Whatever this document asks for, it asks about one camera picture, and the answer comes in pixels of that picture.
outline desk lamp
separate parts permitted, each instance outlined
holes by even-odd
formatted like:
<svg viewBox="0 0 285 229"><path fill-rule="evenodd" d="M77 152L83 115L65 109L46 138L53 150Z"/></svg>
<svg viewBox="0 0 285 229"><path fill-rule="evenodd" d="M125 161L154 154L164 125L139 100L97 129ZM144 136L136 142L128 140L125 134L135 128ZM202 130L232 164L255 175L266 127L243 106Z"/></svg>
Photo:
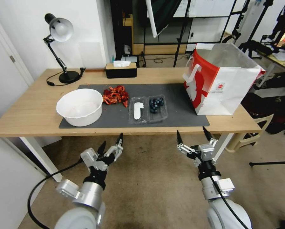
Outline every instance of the desk lamp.
<svg viewBox="0 0 285 229"><path fill-rule="evenodd" d="M43 40L47 44L48 48L56 58L58 64L63 69L63 73L59 76L61 83L70 84L80 79L79 73L75 71L67 71L67 67L64 62L55 54L50 46L53 41L64 42L69 40L73 34L73 26L70 21L64 18L56 18L53 14L46 14L45 21L49 24L50 35Z"/></svg>

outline black tissue box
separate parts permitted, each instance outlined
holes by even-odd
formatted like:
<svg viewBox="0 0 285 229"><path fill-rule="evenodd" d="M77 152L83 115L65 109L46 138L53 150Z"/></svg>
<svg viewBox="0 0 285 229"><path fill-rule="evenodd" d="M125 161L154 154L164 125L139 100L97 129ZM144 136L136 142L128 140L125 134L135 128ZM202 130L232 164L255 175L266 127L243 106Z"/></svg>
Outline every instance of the black tissue box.
<svg viewBox="0 0 285 229"><path fill-rule="evenodd" d="M105 66L106 77L113 78L133 78L137 76L136 63L131 62L126 67L114 67L114 64L109 63Z"/></svg>

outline white paper bag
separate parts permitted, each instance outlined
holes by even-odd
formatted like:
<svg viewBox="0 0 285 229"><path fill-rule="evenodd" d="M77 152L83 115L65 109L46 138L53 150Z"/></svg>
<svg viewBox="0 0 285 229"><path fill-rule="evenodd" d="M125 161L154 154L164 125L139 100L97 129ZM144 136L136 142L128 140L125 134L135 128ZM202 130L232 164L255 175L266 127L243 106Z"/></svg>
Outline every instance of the white paper bag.
<svg viewBox="0 0 285 229"><path fill-rule="evenodd" d="M232 115L265 71L233 44L197 44L183 75L198 115Z"/></svg>

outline white bowl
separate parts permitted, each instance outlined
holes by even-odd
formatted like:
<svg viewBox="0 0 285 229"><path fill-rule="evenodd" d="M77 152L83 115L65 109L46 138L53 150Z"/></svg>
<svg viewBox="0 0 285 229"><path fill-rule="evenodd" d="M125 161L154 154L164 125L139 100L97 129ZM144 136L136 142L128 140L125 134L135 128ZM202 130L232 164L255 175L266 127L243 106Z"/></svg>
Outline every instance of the white bowl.
<svg viewBox="0 0 285 229"><path fill-rule="evenodd" d="M93 89L78 89L57 102L57 112L73 126L87 126L101 116L102 95Z"/></svg>

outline tissue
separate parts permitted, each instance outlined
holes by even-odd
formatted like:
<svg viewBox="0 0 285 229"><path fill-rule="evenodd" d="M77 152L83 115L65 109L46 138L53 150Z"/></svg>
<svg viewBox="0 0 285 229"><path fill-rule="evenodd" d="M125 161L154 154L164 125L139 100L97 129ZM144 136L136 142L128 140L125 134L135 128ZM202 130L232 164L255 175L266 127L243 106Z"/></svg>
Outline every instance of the tissue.
<svg viewBox="0 0 285 229"><path fill-rule="evenodd" d="M126 67L130 65L130 61L115 60L114 67Z"/></svg>

